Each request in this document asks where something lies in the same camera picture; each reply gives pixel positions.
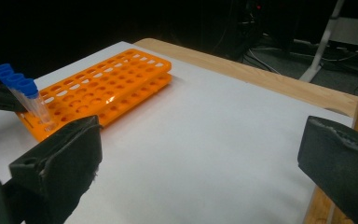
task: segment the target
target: orange test tube rack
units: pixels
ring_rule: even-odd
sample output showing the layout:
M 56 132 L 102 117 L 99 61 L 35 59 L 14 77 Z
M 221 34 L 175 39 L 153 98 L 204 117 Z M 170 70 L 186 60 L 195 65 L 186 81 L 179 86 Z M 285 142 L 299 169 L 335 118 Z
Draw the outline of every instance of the orange test tube rack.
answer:
M 172 80 L 171 63 L 138 49 L 128 49 L 61 80 L 40 94 L 57 123 L 52 131 L 31 113 L 16 113 L 37 141 L 76 119 L 98 115 L 104 127 Z

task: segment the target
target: metal leg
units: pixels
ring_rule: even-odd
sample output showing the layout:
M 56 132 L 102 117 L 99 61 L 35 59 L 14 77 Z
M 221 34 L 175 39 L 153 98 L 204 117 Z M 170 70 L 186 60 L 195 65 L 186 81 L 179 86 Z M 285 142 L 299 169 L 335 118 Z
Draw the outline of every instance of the metal leg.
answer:
M 319 70 L 321 70 L 320 61 L 322 59 L 322 56 L 324 55 L 324 50 L 327 46 L 330 36 L 334 32 L 334 28 L 336 27 L 339 11 L 341 10 L 344 1 L 345 0 L 337 1 L 333 14 L 331 15 L 330 20 L 327 23 L 326 29 L 324 30 L 324 35 L 322 36 L 321 43 L 319 44 L 318 50 L 316 51 L 312 64 L 307 69 L 307 71 L 305 71 L 305 73 L 300 77 L 299 80 L 305 82 L 311 82 L 312 79 L 319 72 Z

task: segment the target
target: blue cap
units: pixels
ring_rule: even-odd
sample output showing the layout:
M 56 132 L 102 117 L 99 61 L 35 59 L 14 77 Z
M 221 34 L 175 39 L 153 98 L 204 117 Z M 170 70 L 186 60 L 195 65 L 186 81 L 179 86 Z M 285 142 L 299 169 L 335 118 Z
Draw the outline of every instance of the blue cap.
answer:
M 6 70 L 3 72 L 0 72 L 0 80 L 3 84 L 7 85 L 7 78 L 14 75 L 13 71 Z
M 39 90 L 34 84 L 34 80 L 32 78 L 26 78 L 19 82 L 18 84 L 20 92 L 24 93 L 27 98 L 34 99 L 39 94 Z
M 7 83 L 6 85 L 11 89 L 18 90 L 18 83 L 22 80 L 24 80 L 24 74 L 15 73 L 9 76 L 8 78 L 6 78 L 6 83 Z
M 10 63 L 2 63 L 0 64 L 0 72 L 3 72 L 3 71 L 13 71 L 13 68 L 11 67 Z

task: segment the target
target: white tabletop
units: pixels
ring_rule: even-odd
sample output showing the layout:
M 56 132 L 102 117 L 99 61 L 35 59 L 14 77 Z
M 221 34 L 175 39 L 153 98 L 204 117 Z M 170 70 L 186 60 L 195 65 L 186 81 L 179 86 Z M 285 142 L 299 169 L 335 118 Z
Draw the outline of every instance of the white tabletop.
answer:
M 301 223 L 314 189 L 296 161 L 306 119 L 351 119 L 124 42 L 37 84 L 131 48 L 170 61 L 172 83 L 102 131 L 103 161 L 66 223 Z M 36 144 L 0 111 L 3 183 Z

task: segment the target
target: test tube rack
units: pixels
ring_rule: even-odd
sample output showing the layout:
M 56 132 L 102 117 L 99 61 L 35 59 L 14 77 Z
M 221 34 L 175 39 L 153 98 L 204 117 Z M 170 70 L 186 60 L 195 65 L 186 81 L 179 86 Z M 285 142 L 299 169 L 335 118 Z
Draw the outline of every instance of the test tube rack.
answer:
M 57 127 L 31 113 L 16 113 L 41 142 L 66 123 L 97 115 L 105 127 L 172 80 L 171 63 L 138 49 L 128 49 L 40 91 Z

